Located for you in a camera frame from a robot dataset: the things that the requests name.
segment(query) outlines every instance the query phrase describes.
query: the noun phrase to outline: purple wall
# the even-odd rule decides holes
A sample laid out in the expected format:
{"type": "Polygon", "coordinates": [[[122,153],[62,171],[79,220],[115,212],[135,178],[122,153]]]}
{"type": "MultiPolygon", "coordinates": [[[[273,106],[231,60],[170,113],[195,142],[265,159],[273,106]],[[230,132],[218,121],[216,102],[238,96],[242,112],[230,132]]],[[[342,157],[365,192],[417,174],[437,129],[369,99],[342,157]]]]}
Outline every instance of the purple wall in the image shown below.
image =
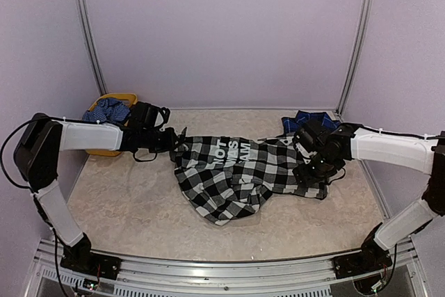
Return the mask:
{"type": "Polygon", "coordinates": [[[87,0],[108,88],[170,107],[336,107],[362,0],[87,0]]]}
{"type": "MultiPolygon", "coordinates": [[[[78,118],[97,97],[74,0],[0,0],[0,142],[35,112],[78,118]]],[[[6,150],[12,164],[16,140],[6,150]]],[[[83,152],[63,154],[59,180],[67,195],[83,165],[83,152]]],[[[16,297],[38,241],[49,235],[28,191],[0,175],[0,287],[16,297]]]]}
{"type": "MultiPolygon", "coordinates": [[[[373,0],[345,117],[419,134],[445,130],[445,0],[373,0]]],[[[393,214],[419,197],[427,177],[372,163],[393,214]]],[[[445,290],[445,220],[414,237],[432,295],[445,290]]]]}

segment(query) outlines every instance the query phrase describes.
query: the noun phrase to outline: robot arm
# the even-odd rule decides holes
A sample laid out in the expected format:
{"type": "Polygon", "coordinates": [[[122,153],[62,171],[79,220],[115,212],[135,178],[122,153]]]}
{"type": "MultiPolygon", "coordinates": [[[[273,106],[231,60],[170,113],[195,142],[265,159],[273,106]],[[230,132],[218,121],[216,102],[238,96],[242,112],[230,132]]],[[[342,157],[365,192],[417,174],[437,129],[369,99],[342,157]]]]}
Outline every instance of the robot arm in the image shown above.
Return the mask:
{"type": "Polygon", "coordinates": [[[332,133],[309,121],[294,136],[306,164],[293,172],[303,184],[328,182],[345,160],[392,163],[430,175],[426,192],[402,212],[379,224],[362,244],[361,252],[334,258],[337,278],[346,278],[391,266],[388,250],[445,215],[445,132],[441,136],[387,133],[357,124],[341,124],[332,133]]]}
{"type": "Polygon", "coordinates": [[[35,114],[14,152],[14,162],[28,182],[38,212],[64,246],[60,265],[88,275],[115,280],[120,259],[91,252],[91,242],[67,207],[57,180],[58,154],[64,150],[110,150],[136,153],[139,148],[159,153],[179,143],[173,128],[161,129],[169,110],[139,102],[128,127],[54,120],[35,114]]]}

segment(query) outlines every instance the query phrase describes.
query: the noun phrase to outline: blue cloth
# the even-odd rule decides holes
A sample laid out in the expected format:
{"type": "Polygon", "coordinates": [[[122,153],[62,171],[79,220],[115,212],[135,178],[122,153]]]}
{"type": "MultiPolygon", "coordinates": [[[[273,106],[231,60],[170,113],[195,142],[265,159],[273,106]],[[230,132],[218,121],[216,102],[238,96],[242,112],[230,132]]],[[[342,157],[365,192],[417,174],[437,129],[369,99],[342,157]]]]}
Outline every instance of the blue cloth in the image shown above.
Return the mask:
{"type": "Polygon", "coordinates": [[[335,130],[339,125],[340,121],[331,120],[327,113],[308,113],[306,111],[298,111],[295,118],[282,118],[284,127],[284,134],[290,134],[301,128],[301,126],[308,120],[318,120],[324,127],[328,129],[335,130]]]}
{"type": "Polygon", "coordinates": [[[92,111],[86,111],[82,120],[88,122],[111,121],[123,123],[130,114],[130,108],[116,99],[115,97],[106,97],[97,102],[96,107],[92,111]]]}

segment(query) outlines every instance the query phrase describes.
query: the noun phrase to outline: checkered shirt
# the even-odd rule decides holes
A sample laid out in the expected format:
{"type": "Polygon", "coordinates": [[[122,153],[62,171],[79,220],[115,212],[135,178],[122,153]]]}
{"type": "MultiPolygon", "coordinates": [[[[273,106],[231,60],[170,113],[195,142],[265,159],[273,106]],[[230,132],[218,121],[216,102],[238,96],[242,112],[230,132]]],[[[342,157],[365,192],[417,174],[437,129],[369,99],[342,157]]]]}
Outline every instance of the checkered shirt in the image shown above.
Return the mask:
{"type": "Polygon", "coordinates": [[[182,193],[217,225],[256,213],[273,193],[322,200],[324,183],[297,184],[292,170],[302,161],[292,136],[250,141],[235,137],[186,137],[170,153],[182,193]]]}

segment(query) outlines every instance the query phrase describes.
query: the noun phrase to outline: speckled floor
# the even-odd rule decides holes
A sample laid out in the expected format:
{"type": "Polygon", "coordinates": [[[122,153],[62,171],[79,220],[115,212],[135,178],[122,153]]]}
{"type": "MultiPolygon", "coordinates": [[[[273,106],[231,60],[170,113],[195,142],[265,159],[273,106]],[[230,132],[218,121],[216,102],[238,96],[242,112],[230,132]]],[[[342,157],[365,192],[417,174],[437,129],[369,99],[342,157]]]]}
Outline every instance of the speckled floor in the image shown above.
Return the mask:
{"type": "MultiPolygon", "coordinates": [[[[295,111],[172,111],[187,134],[250,139],[282,133],[295,111]]],[[[253,216],[219,227],[181,194],[168,154],[136,163],[130,154],[91,156],[69,207],[96,249],[165,259],[243,261],[306,257],[359,247],[382,216],[357,162],[323,200],[274,195],[253,216]]]]}

